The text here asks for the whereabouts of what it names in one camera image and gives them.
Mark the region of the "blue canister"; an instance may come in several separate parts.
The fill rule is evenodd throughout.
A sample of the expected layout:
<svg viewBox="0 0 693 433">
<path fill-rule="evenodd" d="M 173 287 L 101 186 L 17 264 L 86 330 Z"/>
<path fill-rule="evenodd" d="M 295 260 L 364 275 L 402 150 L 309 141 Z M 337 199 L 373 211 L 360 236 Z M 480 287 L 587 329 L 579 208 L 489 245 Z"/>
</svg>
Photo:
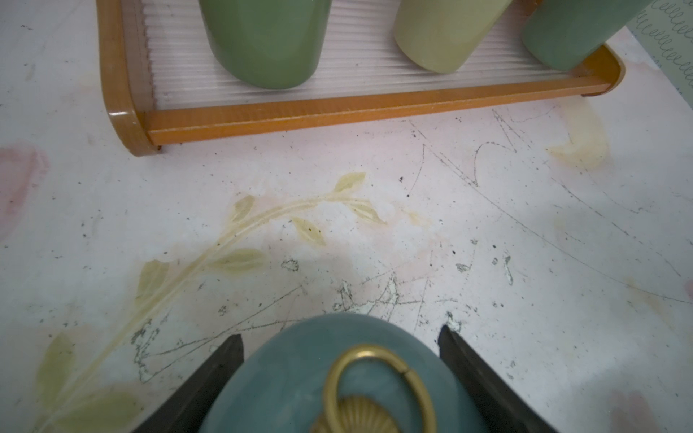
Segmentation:
<svg viewBox="0 0 693 433">
<path fill-rule="evenodd" d="M 406 331 L 355 313 L 280 332 L 233 374 L 203 432 L 487 432 L 442 360 Z"/>
</svg>

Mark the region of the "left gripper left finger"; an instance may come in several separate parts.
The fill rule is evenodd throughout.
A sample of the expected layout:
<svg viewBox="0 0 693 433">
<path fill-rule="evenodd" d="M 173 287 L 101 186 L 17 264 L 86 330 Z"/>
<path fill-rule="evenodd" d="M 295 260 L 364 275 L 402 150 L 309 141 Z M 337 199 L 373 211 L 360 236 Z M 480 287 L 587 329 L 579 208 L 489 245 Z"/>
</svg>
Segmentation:
<svg viewBox="0 0 693 433">
<path fill-rule="evenodd" d="M 240 334 L 232 335 L 134 433 L 197 432 L 243 362 L 243 339 Z"/>
</svg>

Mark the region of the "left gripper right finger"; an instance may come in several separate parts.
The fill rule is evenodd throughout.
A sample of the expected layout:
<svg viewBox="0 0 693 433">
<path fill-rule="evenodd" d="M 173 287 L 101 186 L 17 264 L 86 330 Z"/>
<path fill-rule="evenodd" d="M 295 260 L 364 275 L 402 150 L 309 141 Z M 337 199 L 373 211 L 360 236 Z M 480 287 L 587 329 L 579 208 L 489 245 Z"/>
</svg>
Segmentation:
<svg viewBox="0 0 693 433">
<path fill-rule="evenodd" d="M 548 424 L 450 327 L 438 337 L 440 359 L 467 391 L 491 432 L 550 432 Z"/>
</svg>

